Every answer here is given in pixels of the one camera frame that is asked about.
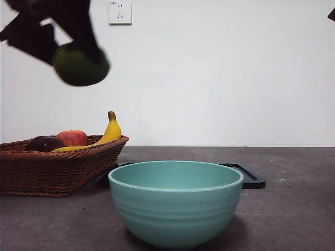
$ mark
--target table surface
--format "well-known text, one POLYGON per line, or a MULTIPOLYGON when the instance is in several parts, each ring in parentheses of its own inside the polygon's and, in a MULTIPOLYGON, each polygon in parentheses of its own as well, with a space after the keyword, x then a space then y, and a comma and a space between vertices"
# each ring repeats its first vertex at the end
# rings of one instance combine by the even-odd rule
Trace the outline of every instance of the table surface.
MULTIPOLYGON (((162 159, 239 163, 266 180, 195 251, 335 250, 335 148, 124 147, 119 163, 162 159)), ((102 181, 66 198, 1 196, 0 250, 157 250, 126 230, 102 181)))

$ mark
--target woven basket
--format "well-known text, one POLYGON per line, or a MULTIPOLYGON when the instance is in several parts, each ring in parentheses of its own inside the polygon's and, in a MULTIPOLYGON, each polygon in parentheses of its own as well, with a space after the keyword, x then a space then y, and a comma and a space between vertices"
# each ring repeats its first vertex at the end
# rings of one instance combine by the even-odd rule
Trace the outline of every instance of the woven basket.
MULTIPOLYGON (((102 135, 89 135, 88 143, 102 135)), ((67 152, 25 151, 29 140, 0 144, 0 195, 67 197, 84 184, 112 170, 129 140, 67 152)))

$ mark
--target electrical socket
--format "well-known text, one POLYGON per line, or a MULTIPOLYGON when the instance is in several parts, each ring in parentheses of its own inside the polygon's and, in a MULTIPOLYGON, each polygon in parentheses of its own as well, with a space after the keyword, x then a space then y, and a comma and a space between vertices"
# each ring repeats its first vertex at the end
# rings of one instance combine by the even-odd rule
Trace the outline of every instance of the electrical socket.
POLYGON ((109 25, 131 25, 131 0, 110 1, 109 25))

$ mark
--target banana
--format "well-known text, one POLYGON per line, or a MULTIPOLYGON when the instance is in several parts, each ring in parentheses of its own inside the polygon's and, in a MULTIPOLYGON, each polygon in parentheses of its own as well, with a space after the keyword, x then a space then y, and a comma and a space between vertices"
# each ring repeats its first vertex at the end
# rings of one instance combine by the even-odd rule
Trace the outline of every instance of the banana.
POLYGON ((60 148, 57 148, 57 149, 53 150, 52 152, 72 151, 72 150, 82 149, 82 148, 90 147, 92 145, 100 145, 100 144, 104 144, 104 143, 107 143, 107 142, 110 142, 110 141, 113 141, 113 140, 116 140, 116 139, 120 139, 121 138, 121 128, 116 121, 116 116, 115 116, 115 113, 113 111, 108 112, 108 121, 109 122, 108 122, 108 125, 106 127, 106 130, 105 130, 103 136, 96 143, 91 144, 91 145, 84 145, 84 146, 60 147, 60 148))

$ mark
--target teal bowl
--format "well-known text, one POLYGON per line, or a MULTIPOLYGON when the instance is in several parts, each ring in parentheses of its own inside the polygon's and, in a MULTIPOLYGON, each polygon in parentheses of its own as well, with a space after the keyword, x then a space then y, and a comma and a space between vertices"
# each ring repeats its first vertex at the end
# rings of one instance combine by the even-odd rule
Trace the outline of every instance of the teal bowl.
POLYGON ((111 196, 125 227, 154 246, 188 250, 228 225, 243 175, 230 167, 194 161, 151 161, 108 174, 111 196))

